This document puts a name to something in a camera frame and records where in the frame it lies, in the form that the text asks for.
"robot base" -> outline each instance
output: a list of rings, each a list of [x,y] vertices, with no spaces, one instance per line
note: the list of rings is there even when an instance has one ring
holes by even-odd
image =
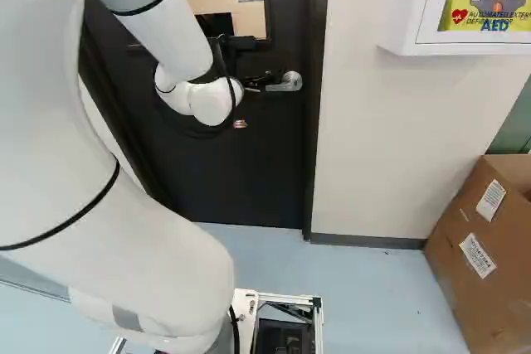
[[[320,297],[236,289],[232,307],[238,318],[240,354],[324,354],[324,312]],[[268,307],[297,321],[263,318],[261,313]],[[123,354],[125,343],[125,339],[117,337],[109,354]]]

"door frame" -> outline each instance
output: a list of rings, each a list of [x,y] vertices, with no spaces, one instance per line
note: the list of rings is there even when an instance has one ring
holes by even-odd
[[[321,85],[323,82],[324,38],[329,0],[309,0],[309,85],[305,87],[305,153],[306,187],[304,190],[304,240],[310,241],[314,209],[315,168],[317,166],[317,141],[319,136],[319,112]]]

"white label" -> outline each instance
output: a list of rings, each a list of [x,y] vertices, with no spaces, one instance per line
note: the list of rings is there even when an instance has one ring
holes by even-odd
[[[485,191],[485,194],[483,194],[475,209],[488,222],[491,222],[506,193],[507,191],[505,188],[503,188],[497,180],[493,180],[487,187],[487,191]]]
[[[487,275],[496,269],[496,264],[487,255],[487,253],[480,246],[480,243],[475,238],[475,235],[470,233],[466,239],[459,244],[459,247],[465,253],[466,258],[474,267],[475,272],[484,279]]]

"white wall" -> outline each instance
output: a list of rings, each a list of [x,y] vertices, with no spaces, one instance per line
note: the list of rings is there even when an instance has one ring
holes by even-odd
[[[381,2],[329,0],[312,231],[426,238],[531,58],[394,56],[375,44]]]

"cable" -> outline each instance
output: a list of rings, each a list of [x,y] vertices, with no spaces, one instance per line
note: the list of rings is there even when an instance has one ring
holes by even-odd
[[[238,329],[238,318],[234,314],[234,308],[229,307],[231,314],[232,333],[234,334],[234,354],[240,354],[240,330]]]

